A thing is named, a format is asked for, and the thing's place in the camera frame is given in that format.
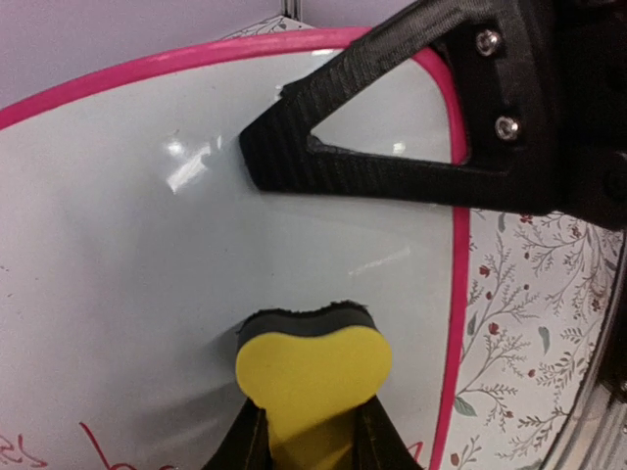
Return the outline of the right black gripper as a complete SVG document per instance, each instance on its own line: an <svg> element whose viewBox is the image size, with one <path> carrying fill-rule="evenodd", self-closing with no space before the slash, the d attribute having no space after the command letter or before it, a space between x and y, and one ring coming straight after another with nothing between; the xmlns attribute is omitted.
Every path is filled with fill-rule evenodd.
<svg viewBox="0 0 627 470"><path fill-rule="evenodd" d="M626 4L514 1L514 16L547 60L539 68L556 123L547 184L523 177L510 212L562 212L602 228L626 226Z"/></svg>

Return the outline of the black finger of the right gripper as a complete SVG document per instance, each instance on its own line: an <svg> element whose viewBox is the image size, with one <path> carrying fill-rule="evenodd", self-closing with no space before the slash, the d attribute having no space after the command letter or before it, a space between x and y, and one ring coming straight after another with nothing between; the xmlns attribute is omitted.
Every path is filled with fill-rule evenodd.
<svg viewBox="0 0 627 470"><path fill-rule="evenodd" d="M264 191L504 212L558 206L551 8L417 1L240 134Z"/></svg>

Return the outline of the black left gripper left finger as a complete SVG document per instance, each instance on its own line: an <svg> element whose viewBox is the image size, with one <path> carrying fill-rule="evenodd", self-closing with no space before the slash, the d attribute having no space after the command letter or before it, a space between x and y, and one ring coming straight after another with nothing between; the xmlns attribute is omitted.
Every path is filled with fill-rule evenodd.
<svg viewBox="0 0 627 470"><path fill-rule="evenodd" d="M265 411L246 399L205 470L263 470L269 468Z"/></svg>

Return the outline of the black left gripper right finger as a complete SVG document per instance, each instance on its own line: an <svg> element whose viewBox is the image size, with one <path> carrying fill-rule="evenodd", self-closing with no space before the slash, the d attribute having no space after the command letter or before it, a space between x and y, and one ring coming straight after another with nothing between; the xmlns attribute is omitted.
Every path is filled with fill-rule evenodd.
<svg viewBox="0 0 627 470"><path fill-rule="evenodd" d="M360 406L360 469L419 470L378 397Z"/></svg>

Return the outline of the yellow bone-shaped eraser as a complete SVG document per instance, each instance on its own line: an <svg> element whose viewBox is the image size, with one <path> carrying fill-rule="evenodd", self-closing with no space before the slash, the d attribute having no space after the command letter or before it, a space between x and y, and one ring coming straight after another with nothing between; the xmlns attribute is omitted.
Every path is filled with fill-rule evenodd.
<svg viewBox="0 0 627 470"><path fill-rule="evenodd" d="M236 382L265 412L275 469L348 469L358 408L392 367L389 342L360 304L261 310L238 332Z"/></svg>

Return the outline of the pink-framed whiteboard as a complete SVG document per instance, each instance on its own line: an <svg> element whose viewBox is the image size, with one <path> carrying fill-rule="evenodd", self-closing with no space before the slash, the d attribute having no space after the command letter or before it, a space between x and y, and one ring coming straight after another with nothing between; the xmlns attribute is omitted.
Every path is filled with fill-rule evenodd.
<svg viewBox="0 0 627 470"><path fill-rule="evenodd" d="M237 142L360 35L168 51L2 111L3 468L200 468L243 402L241 321L344 300L392 346L380 397L410 454L441 466L468 211L261 193Z"/></svg>

